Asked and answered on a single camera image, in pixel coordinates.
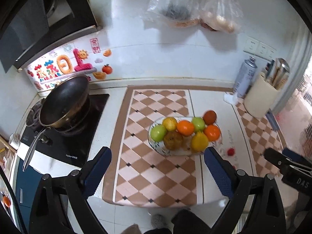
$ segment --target cabinet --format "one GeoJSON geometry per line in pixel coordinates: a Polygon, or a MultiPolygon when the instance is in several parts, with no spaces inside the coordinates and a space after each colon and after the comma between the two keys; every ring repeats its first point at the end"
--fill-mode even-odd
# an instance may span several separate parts
{"type": "Polygon", "coordinates": [[[23,163],[24,161],[20,159],[16,177],[15,196],[18,201],[25,226],[28,230],[30,211],[42,174],[34,170],[31,166],[28,166],[28,168],[23,172],[23,163]]]}

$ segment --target pot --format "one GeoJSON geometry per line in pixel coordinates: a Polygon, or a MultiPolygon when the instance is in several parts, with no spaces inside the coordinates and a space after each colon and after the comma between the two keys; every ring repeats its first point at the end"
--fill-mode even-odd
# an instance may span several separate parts
{"type": "Polygon", "coordinates": [[[46,97],[39,113],[39,123],[44,128],[38,133],[27,151],[23,172],[28,167],[41,135],[51,128],[61,128],[68,124],[80,111],[89,94],[89,80],[85,75],[72,77],[56,88],[46,97]]]}

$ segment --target plastic bag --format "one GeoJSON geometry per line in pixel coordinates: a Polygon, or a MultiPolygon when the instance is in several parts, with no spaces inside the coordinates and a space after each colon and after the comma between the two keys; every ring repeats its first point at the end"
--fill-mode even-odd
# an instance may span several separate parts
{"type": "Polygon", "coordinates": [[[198,0],[150,0],[148,19],[174,27],[188,27],[199,22],[198,0]]]}
{"type": "Polygon", "coordinates": [[[201,20],[214,30],[239,33],[243,12],[237,0],[206,0],[200,9],[201,20]]]}

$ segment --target brown and white mat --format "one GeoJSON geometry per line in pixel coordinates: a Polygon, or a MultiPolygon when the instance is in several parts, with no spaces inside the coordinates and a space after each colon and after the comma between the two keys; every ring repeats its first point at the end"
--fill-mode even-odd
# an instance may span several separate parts
{"type": "Polygon", "coordinates": [[[236,105],[241,120],[244,124],[246,134],[252,149],[255,160],[255,168],[259,177],[264,177],[267,173],[279,174],[279,169],[266,161],[262,156],[266,148],[281,150],[281,143],[277,132],[273,131],[266,116],[262,119],[252,117],[245,109],[244,100],[239,98],[236,105]]]}
{"type": "Polygon", "coordinates": [[[162,156],[148,143],[148,129],[156,119],[188,115],[185,90],[133,90],[118,159],[114,203],[141,207],[197,203],[194,158],[162,156]]]}

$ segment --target shoe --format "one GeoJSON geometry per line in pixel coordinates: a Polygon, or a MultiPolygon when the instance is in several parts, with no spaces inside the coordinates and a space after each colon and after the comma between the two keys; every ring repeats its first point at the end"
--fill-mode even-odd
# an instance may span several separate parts
{"type": "Polygon", "coordinates": [[[151,225],[154,229],[168,228],[166,218],[160,214],[153,215],[151,218],[151,225]]]}

